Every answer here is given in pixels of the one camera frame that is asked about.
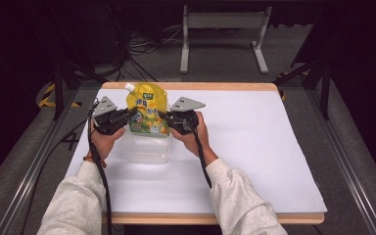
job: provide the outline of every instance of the green label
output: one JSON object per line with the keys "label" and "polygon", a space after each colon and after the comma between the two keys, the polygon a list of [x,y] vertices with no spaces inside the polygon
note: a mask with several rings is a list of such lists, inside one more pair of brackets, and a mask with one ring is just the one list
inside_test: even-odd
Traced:
{"label": "green label", "polygon": [[152,94],[152,93],[143,93],[143,99],[144,100],[152,100],[152,99],[154,99],[154,94]]}

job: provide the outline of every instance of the person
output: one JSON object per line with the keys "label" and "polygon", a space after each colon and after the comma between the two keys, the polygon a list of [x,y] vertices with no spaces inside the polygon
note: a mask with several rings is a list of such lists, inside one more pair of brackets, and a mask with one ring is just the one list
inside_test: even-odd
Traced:
{"label": "person", "polygon": [[[287,234],[277,220],[268,201],[254,189],[244,171],[230,168],[213,151],[202,113],[197,112],[197,127],[203,145],[206,170],[211,180],[211,203],[222,234]],[[95,131],[93,143],[104,160],[113,149],[125,129],[114,135],[102,135]],[[172,129],[173,137],[199,157],[194,135],[181,135]],[[38,234],[100,234],[102,230],[102,206],[106,190],[97,166],[86,158],[76,176],[64,179],[44,214]]]}

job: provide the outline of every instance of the wrist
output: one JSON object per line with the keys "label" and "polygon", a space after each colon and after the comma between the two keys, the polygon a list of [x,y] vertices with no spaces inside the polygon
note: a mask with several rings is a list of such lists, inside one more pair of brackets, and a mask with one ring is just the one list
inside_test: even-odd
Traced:
{"label": "wrist", "polygon": [[206,162],[206,166],[218,159],[218,156],[216,155],[216,153],[212,150],[210,146],[208,146],[207,148],[204,148],[203,153],[204,153],[204,161]]}
{"label": "wrist", "polygon": [[[91,154],[90,151],[87,153],[87,155],[85,157],[83,157],[83,160],[95,164],[94,161],[93,161],[93,155]],[[103,168],[107,167],[107,164],[104,160],[100,160],[100,164]]]}
{"label": "wrist", "polygon": [[88,161],[94,164],[93,156],[91,155],[91,152],[89,151],[86,156],[83,157],[84,161]]}

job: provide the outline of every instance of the black cable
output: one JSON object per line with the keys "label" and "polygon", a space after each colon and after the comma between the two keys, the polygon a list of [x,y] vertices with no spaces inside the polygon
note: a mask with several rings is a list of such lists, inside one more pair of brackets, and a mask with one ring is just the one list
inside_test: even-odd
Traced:
{"label": "black cable", "polygon": [[136,79],[136,80],[140,80],[140,81],[143,81],[142,79],[140,79],[140,78],[137,78],[137,77],[135,77],[135,76],[133,76],[125,67],[123,67],[123,69],[124,69],[124,71],[127,73],[127,74],[129,74],[131,77],[133,77],[134,79]]}
{"label": "black cable", "polygon": [[115,230],[115,231],[117,231],[117,232],[121,232],[121,233],[123,233],[123,231],[124,231],[124,228],[122,227],[122,228],[116,228],[114,225],[113,225],[113,229]]}
{"label": "black cable", "polygon": [[118,73],[117,73],[117,77],[115,81],[118,81],[120,79],[120,76],[121,76],[121,70],[118,69]]}
{"label": "black cable", "polygon": [[24,219],[23,219],[23,228],[21,230],[21,234],[24,234],[24,231],[25,231],[25,228],[26,228],[26,223],[27,223],[27,220],[28,220],[28,216],[29,216],[29,213],[30,213],[30,210],[31,210],[31,207],[32,207],[32,201],[33,201],[33,198],[35,196],[35,192],[36,192],[36,187],[38,185],[38,181],[39,181],[39,178],[41,177],[41,173],[42,173],[42,170],[44,169],[44,166],[47,164],[47,161],[48,159],[50,158],[50,156],[53,154],[53,152],[57,149],[57,147],[63,142],[63,140],[65,140],[66,138],[68,138],[70,135],[72,135],[72,133],[77,129],[79,128],[81,125],[83,125],[85,122],[87,121],[87,118],[82,121],[81,123],[79,123],[78,125],[76,125],[69,133],[67,133],[65,136],[63,136],[61,138],[61,140],[59,140],[56,145],[50,150],[50,152],[47,154],[47,156],[45,157],[45,160],[44,160],[44,164],[41,166],[41,169],[39,169],[39,172],[38,172],[38,175],[35,179],[35,182],[32,186],[32,189],[31,189],[31,196],[30,196],[30,199],[29,199],[29,204],[28,204],[28,208],[26,209],[26,213],[25,213],[25,216],[24,216]]}
{"label": "black cable", "polygon": [[[176,36],[177,33],[179,33],[181,30],[182,30],[182,28],[180,28],[178,31],[176,31],[168,39],[163,39],[162,42],[159,45],[158,45],[158,42],[156,42],[156,41],[148,41],[146,37],[139,36],[139,35],[133,36],[130,39],[130,42],[129,42],[129,45],[128,45],[128,49],[129,49],[129,52],[135,52],[137,54],[130,53],[130,55],[131,56],[141,56],[143,54],[152,54],[152,53],[156,52],[158,49],[160,49],[162,47],[165,47],[167,45],[170,45],[174,41],[177,41],[177,40],[172,39],[172,38],[174,36]],[[144,40],[140,42],[138,40],[138,38],[143,38]],[[138,46],[145,46],[145,48],[144,48],[144,50],[135,50],[135,49],[133,49],[134,47],[138,47]]]}
{"label": "black cable", "polygon": [[237,32],[239,32],[239,29],[238,28],[233,28],[233,29],[217,29],[215,30],[215,32],[219,33],[219,34],[222,34],[222,35],[226,35],[226,36],[233,36],[235,34],[237,34]]}
{"label": "black cable", "polygon": [[147,81],[146,78],[145,78],[145,76],[143,75],[142,71],[140,71],[138,68],[136,68],[134,62],[132,62],[132,61],[129,61],[129,62],[135,67],[135,69],[136,69],[137,71],[139,71],[139,74],[142,76],[143,80],[144,80],[144,81]]}
{"label": "black cable", "polygon": [[195,142],[197,142],[198,155],[200,156],[200,162],[201,162],[201,168],[203,169],[203,174],[206,177],[207,183],[209,184],[210,188],[212,188],[212,182],[211,182],[210,177],[207,174],[207,170],[206,170],[207,166],[206,166],[206,160],[204,158],[203,145],[201,144],[200,138],[198,137],[197,128],[191,128],[191,130],[192,130],[192,133],[195,136]]}
{"label": "black cable", "polygon": [[[106,70],[106,71],[102,71],[102,72],[99,72],[99,73],[97,73],[97,72],[95,72],[97,75],[99,75],[99,76],[102,76],[102,77],[106,77],[106,76],[109,76],[109,75],[112,75],[113,73],[115,73],[116,71],[118,71],[118,70],[120,70],[120,67],[122,66],[122,64],[121,65],[117,65],[117,66],[115,66],[113,69],[111,69],[111,70]],[[77,74],[77,73],[74,73],[74,74],[76,74],[78,77],[80,77],[80,78],[84,78],[84,79],[91,79],[91,77],[90,76],[88,76],[88,75],[85,75],[85,74]]]}
{"label": "black cable", "polygon": [[316,229],[316,232],[318,232],[319,235],[322,235],[322,232],[316,225],[313,225],[313,227]]}
{"label": "black cable", "polygon": [[142,71],[144,71],[147,75],[149,75],[154,81],[159,82],[156,78],[154,78],[150,73],[148,73],[142,66],[140,66],[131,56],[129,56],[130,61],[134,62],[136,66],[138,66]]}
{"label": "black cable", "polygon": [[99,151],[97,150],[97,147],[94,145],[93,141],[91,140],[91,116],[94,112],[94,109],[97,107],[99,102],[97,101],[93,107],[88,112],[88,126],[87,126],[87,137],[88,137],[88,146],[90,148],[91,155],[93,157],[93,162],[96,164],[97,168],[99,169],[100,176],[102,177],[103,185],[106,189],[106,207],[107,207],[107,213],[108,213],[108,232],[109,235],[113,234],[112,231],[112,205],[111,205],[111,198],[110,198],[110,191],[109,191],[109,184],[108,179],[106,178],[106,173],[103,170],[103,166],[101,163],[101,158]]}

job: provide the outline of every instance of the yellow object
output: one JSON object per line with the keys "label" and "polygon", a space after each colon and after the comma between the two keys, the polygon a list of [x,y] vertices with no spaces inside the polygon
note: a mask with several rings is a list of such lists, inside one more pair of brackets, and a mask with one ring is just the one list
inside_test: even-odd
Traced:
{"label": "yellow object", "polygon": [[161,119],[158,111],[166,112],[166,92],[157,84],[139,82],[136,85],[127,83],[125,89],[129,91],[126,97],[129,110],[137,107],[137,114],[129,121],[132,133],[150,134],[152,137],[167,137],[169,127]]}

